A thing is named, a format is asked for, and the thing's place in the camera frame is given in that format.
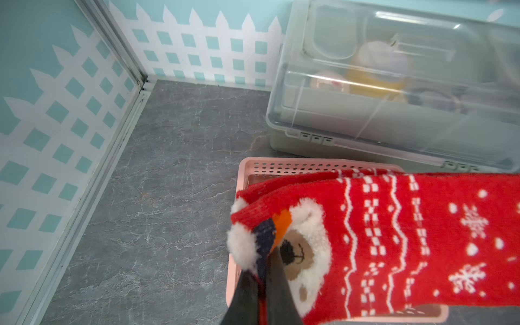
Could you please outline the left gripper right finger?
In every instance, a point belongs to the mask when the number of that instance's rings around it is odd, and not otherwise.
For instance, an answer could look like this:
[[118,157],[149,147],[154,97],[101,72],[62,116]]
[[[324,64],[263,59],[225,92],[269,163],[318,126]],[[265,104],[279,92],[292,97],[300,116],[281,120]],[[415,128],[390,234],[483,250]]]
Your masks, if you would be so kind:
[[295,307],[280,250],[276,247],[268,259],[266,278],[267,324],[292,325],[303,321]]

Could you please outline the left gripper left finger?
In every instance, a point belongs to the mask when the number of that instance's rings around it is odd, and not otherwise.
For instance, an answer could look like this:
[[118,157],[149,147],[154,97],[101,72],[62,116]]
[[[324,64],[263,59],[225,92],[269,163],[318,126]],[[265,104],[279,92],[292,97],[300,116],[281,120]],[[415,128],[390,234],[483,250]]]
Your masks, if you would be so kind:
[[258,325],[258,319],[259,283],[251,272],[242,272],[220,325]]

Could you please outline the red nordic bear sock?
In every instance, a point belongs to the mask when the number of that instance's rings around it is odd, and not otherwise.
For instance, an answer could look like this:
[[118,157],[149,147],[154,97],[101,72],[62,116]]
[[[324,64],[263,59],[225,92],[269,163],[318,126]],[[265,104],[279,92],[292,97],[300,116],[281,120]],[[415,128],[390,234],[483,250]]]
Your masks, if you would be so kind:
[[263,279],[278,247],[306,324],[429,304],[518,306],[519,176],[402,173],[279,188],[231,214]]
[[344,178],[357,179],[364,176],[382,176],[388,175],[390,173],[393,173],[393,171],[390,169],[369,168],[323,171],[319,173],[306,173],[275,177],[270,180],[265,180],[263,182],[250,185],[248,188],[238,191],[234,203],[231,207],[231,214],[239,212],[249,204],[254,203],[262,196],[285,186],[307,184],[326,180],[343,180]]

